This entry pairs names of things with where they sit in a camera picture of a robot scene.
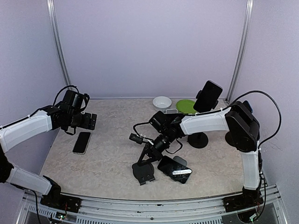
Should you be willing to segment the dark grey folding phone stand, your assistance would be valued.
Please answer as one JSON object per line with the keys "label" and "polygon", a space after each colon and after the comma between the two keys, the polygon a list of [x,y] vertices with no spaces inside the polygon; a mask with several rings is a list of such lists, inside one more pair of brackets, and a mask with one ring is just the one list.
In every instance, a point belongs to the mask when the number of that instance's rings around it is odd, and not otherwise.
{"label": "dark grey folding phone stand", "polygon": [[138,180],[141,186],[146,184],[147,181],[151,182],[155,180],[154,167],[152,164],[139,166],[137,163],[134,163],[132,165],[132,170],[133,176]]}

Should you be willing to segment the phone with clear case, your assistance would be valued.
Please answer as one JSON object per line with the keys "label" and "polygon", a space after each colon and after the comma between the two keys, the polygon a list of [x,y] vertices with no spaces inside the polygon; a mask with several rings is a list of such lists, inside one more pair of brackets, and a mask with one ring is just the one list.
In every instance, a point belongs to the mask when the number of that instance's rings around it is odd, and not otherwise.
{"label": "phone with clear case", "polygon": [[91,137],[91,132],[80,132],[72,152],[74,154],[85,154],[89,144],[90,137]]}

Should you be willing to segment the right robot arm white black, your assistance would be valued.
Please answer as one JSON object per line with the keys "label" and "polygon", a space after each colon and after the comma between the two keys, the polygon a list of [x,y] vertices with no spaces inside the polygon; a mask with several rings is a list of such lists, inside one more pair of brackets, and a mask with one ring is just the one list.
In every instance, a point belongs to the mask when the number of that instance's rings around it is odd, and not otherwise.
{"label": "right robot arm white black", "polygon": [[261,184],[260,125],[246,104],[236,101],[227,108],[200,114],[166,114],[158,111],[149,123],[159,132],[159,136],[145,143],[137,162],[139,166],[161,160],[162,152],[178,138],[227,131],[227,143],[240,151],[242,158],[243,187],[246,191],[239,196],[239,203],[249,207],[257,200],[255,190]]}

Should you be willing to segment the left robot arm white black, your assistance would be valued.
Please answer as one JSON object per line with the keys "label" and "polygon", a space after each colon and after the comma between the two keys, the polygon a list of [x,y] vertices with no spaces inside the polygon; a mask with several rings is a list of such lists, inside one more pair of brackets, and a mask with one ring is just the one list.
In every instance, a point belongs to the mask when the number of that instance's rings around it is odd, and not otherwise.
{"label": "left robot arm white black", "polygon": [[54,188],[59,185],[53,180],[41,177],[10,163],[6,153],[39,134],[62,129],[66,133],[69,128],[94,130],[97,115],[87,113],[85,109],[90,96],[79,91],[67,90],[60,102],[38,108],[31,115],[0,128],[0,181],[46,195],[53,206],[59,208],[65,204],[65,196]]}

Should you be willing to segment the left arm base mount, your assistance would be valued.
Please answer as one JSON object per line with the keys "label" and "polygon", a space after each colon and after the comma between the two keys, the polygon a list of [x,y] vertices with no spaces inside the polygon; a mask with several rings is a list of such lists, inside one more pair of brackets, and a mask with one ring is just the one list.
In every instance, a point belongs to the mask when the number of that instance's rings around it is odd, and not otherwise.
{"label": "left arm base mount", "polygon": [[73,213],[78,213],[81,202],[82,200],[78,197],[66,195],[42,196],[40,201],[42,205]]}

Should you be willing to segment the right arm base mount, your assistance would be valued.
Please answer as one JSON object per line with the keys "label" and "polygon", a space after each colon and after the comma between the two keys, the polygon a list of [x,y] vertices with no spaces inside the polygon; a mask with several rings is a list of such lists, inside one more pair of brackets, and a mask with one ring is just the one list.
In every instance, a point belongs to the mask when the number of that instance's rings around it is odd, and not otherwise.
{"label": "right arm base mount", "polygon": [[241,194],[223,198],[223,203],[225,211],[232,212],[261,205],[263,204],[263,198],[260,192],[260,187],[256,190],[243,188]]}

